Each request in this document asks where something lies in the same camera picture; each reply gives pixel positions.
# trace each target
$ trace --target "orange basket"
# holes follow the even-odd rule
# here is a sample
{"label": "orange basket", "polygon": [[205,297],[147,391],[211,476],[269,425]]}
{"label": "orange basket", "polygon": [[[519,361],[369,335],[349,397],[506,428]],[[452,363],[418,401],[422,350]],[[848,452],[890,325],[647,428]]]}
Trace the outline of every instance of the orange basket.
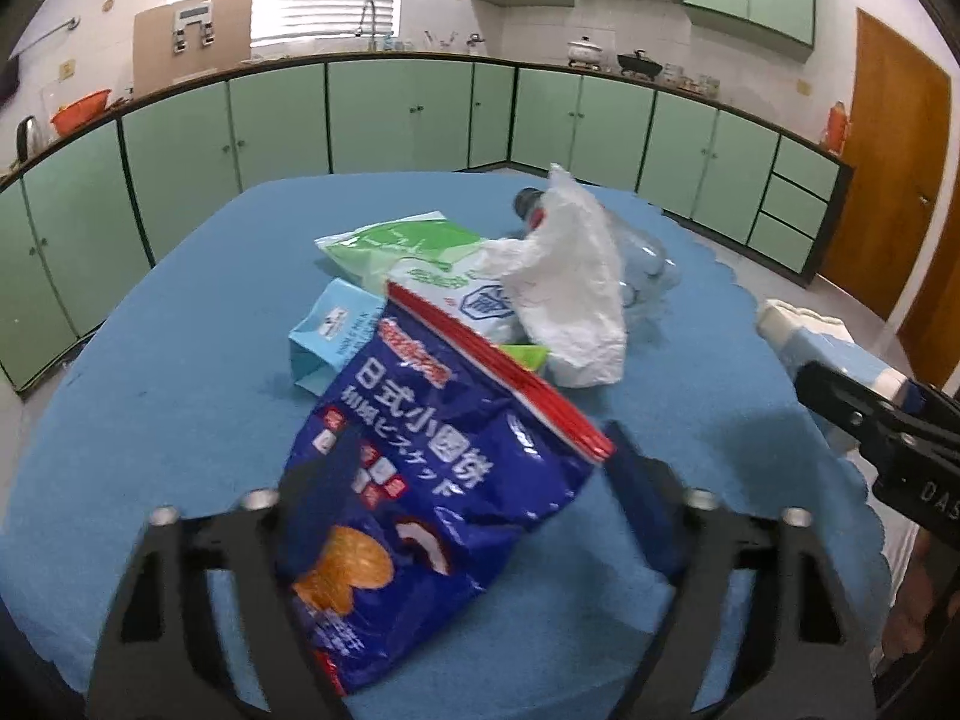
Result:
{"label": "orange basket", "polygon": [[77,100],[75,103],[67,105],[66,108],[56,113],[50,124],[54,125],[56,133],[64,138],[78,127],[96,119],[107,108],[107,98],[110,96],[109,89],[102,89],[87,95],[85,98]]}

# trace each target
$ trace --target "blue tablecloth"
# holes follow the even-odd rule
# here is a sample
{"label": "blue tablecloth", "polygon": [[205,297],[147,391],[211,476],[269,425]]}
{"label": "blue tablecloth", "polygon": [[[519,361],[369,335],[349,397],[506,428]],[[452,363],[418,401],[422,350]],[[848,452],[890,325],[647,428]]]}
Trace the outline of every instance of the blue tablecloth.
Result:
{"label": "blue tablecloth", "polygon": [[[287,332],[331,274],[322,234],[439,209],[488,237],[517,232],[515,175],[333,175],[246,191],[167,256],[90,341],[22,459],[0,536],[0,595],[80,690],[144,519],[232,507],[275,485],[311,398],[291,384]],[[871,637],[889,572],[866,485],[832,456],[757,336],[755,303],[713,253],[658,210],[596,190],[660,238],[683,282],[641,324],[627,373],[574,401],[623,421],[688,485],[740,511],[814,512]],[[702,699],[724,690],[749,578],[733,583]],[[226,589],[219,581],[218,589]],[[395,673],[349,699],[360,720],[603,718],[656,630],[670,589],[643,564],[603,474],[517,549],[506,574]],[[244,696],[256,680],[232,609],[218,608]]]}

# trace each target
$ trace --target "cardboard board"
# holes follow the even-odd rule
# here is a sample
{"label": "cardboard board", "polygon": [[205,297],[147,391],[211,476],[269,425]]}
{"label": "cardboard board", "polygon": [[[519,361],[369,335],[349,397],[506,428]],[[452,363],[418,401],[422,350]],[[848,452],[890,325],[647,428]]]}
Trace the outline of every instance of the cardboard board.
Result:
{"label": "cardboard board", "polygon": [[[174,15],[188,6],[213,3],[213,44],[200,45],[200,25],[186,28],[186,50],[174,53]],[[133,98],[250,59],[253,0],[183,0],[145,10],[133,18]]]}

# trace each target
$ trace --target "floor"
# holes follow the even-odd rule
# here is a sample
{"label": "floor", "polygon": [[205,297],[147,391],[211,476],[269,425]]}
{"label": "floor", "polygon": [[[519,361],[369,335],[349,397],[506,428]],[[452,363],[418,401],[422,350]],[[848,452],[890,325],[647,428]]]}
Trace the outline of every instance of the floor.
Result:
{"label": "floor", "polygon": [[[716,252],[717,260],[736,273],[740,285],[757,300],[780,298],[796,306],[809,308],[828,317],[840,317],[846,322],[853,338],[861,346],[882,358],[891,367],[910,372],[904,350],[896,338],[885,338],[882,320],[869,309],[822,278],[817,277],[809,289],[793,284],[768,271],[723,245],[693,233],[697,240]],[[26,402],[9,389],[0,389],[0,522],[7,510],[17,459],[30,439],[30,432],[50,402],[56,386],[64,376],[65,368],[55,371],[34,390]]]}

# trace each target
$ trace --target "silver bolt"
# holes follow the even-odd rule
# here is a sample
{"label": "silver bolt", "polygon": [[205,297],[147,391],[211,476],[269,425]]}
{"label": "silver bolt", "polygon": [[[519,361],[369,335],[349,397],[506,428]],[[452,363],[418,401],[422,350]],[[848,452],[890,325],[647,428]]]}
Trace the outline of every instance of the silver bolt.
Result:
{"label": "silver bolt", "polygon": [[253,490],[243,497],[241,506],[248,512],[258,512],[260,509],[270,509],[277,505],[280,494],[276,490]]}
{"label": "silver bolt", "polygon": [[173,525],[179,519],[179,512],[172,506],[161,506],[150,512],[150,524],[160,528],[164,525]]}
{"label": "silver bolt", "polygon": [[784,509],[781,518],[794,528],[809,528],[813,524],[813,514],[806,509]]}
{"label": "silver bolt", "polygon": [[690,509],[699,509],[701,512],[712,512],[720,506],[717,496],[709,490],[687,490],[683,499]]}

